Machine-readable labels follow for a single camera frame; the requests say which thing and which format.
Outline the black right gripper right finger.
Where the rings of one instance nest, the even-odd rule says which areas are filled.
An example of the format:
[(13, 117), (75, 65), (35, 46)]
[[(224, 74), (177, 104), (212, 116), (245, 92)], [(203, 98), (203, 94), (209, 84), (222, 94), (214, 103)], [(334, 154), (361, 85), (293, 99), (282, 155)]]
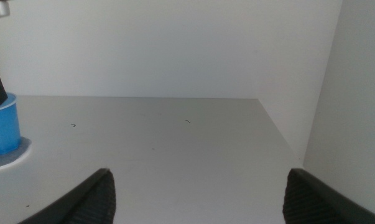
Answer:
[(286, 224), (375, 224), (375, 213), (298, 168), (287, 176), (282, 213)]

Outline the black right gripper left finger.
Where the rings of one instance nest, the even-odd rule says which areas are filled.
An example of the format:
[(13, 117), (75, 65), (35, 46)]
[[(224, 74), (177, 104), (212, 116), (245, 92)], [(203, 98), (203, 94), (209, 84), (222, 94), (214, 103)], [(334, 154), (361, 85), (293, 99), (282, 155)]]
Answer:
[(113, 224), (116, 189), (109, 169), (98, 169), (77, 187), (22, 224)]

